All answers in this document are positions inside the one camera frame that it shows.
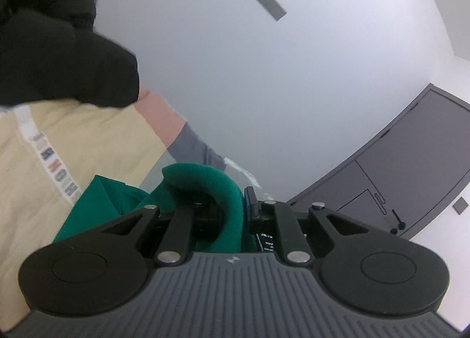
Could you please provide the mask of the patchwork bed cover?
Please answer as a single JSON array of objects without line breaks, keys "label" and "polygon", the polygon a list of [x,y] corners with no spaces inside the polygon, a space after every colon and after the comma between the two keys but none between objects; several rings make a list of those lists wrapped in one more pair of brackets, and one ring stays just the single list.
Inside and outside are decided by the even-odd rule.
[{"label": "patchwork bed cover", "polygon": [[161,183],[163,168],[175,162],[214,167],[241,188],[258,186],[151,91],[122,109],[74,100],[2,108],[1,329],[29,312],[18,285],[22,262],[53,241],[95,176],[150,192]]}]

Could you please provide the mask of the grey wall switch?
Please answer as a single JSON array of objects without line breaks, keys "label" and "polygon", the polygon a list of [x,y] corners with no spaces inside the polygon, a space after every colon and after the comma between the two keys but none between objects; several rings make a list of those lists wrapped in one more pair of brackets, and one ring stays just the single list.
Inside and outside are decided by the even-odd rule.
[{"label": "grey wall switch", "polygon": [[469,203],[463,196],[459,197],[456,202],[452,205],[452,208],[461,215],[467,208],[469,208]]}]

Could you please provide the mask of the green hooded sweatshirt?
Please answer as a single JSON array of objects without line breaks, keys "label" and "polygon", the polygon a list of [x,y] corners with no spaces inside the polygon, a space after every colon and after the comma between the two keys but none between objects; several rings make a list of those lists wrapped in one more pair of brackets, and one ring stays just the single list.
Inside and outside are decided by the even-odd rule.
[{"label": "green hooded sweatshirt", "polygon": [[221,211],[221,226],[210,227],[196,238],[196,250],[212,253],[242,253],[256,250],[245,227],[243,195],[222,171],[195,163],[175,163],[162,169],[163,180],[152,192],[105,176],[94,176],[58,231],[54,242],[97,228],[142,208],[157,206],[162,214],[178,205],[201,202],[208,197]]}]

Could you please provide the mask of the black jacket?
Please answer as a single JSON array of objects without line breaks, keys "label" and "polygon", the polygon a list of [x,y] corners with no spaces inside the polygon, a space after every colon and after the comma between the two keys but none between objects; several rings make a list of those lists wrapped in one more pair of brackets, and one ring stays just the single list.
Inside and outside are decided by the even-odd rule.
[{"label": "black jacket", "polygon": [[95,33],[95,15],[94,0],[1,0],[1,104],[136,102],[135,55]]}]

